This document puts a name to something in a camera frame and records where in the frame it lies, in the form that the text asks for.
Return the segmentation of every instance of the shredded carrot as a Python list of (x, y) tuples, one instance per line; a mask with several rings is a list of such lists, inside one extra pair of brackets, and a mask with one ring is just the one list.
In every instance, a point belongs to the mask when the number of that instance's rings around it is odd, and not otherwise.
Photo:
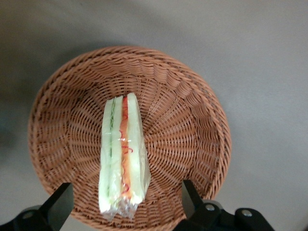
[(129, 152), (133, 152), (131, 148), (128, 147), (128, 99), (125, 97), (123, 99), (123, 110), (122, 110), (122, 121), (120, 124), (121, 132), (121, 147), (122, 147), (122, 196), (130, 199), (130, 177), (129, 177)]

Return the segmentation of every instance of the wicker basket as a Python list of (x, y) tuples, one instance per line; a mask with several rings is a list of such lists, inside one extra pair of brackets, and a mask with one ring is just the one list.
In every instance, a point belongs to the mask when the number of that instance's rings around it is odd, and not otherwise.
[[(138, 98), (152, 175), (135, 218), (102, 218), (98, 181), (106, 100)], [(225, 113), (207, 83), (181, 62), (140, 47), (108, 47), (69, 61), (39, 91), (29, 120), (34, 169), (48, 193), (72, 182), (72, 216), (93, 228), (171, 230), (185, 218), (181, 181), (214, 198), (231, 154)]]

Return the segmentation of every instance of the plastic wrap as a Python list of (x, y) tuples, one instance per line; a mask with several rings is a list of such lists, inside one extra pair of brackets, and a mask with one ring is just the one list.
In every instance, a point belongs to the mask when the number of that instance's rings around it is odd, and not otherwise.
[(150, 184), (142, 121), (134, 93), (108, 100), (102, 126), (99, 207), (112, 220), (115, 214), (133, 218)]

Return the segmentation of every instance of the gray surface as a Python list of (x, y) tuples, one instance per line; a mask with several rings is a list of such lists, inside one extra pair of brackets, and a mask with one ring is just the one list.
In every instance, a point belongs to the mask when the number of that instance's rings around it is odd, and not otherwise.
[[(233, 141), (217, 197), (259, 210), (276, 230), (308, 224), (308, 2), (0, 1), (0, 223), (41, 204), (27, 150), (40, 86), (78, 54), (110, 45), (161, 50), (218, 96)], [(62, 230), (92, 230), (70, 218)]]

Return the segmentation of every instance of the screw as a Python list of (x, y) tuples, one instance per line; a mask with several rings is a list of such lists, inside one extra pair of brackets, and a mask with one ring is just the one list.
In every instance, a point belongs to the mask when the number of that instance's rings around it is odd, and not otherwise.
[(32, 216), (33, 216), (33, 212), (30, 211), (30, 212), (27, 212), (27, 213), (25, 213), (25, 214), (23, 215), (23, 219), (28, 219), (28, 218), (30, 218), (30, 217), (32, 217)]
[(252, 213), (249, 210), (247, 210), (247, 209), (242, 210), (242, 213), (246, 217), (251, 217), (252, 216)]
[(215, 207), (211, 204), (207, 204), (205, 207), (208, 211), (214, 211), (215, 210)]

